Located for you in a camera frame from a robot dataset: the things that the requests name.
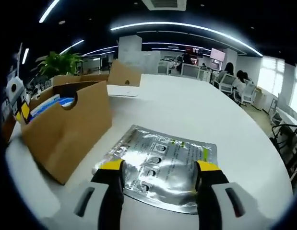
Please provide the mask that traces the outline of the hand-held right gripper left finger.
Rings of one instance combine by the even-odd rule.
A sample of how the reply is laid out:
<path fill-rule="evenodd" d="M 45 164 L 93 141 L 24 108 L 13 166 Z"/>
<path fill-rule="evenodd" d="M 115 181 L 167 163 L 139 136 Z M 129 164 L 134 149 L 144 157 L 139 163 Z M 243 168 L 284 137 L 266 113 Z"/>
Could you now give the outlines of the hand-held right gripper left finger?
<path fill-rule="evenodd" d="M 48 230 L 119 230 L 124 203 L 124 160 L 102 164 L 90 181 L 81 183 L 44 218 Z"/>

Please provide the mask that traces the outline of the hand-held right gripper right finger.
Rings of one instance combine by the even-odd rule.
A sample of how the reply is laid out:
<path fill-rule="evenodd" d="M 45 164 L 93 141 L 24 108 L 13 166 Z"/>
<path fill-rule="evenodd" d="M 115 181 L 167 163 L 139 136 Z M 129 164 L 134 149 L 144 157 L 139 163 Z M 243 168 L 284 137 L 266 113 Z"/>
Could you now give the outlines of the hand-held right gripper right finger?
<path fill-rule="evenodd" d="M 201 230 L 256 230 L 260 211 L 256 200 L 239 184 L 229 182 L 222 170 L 195 161 L 196 205 Z"/>

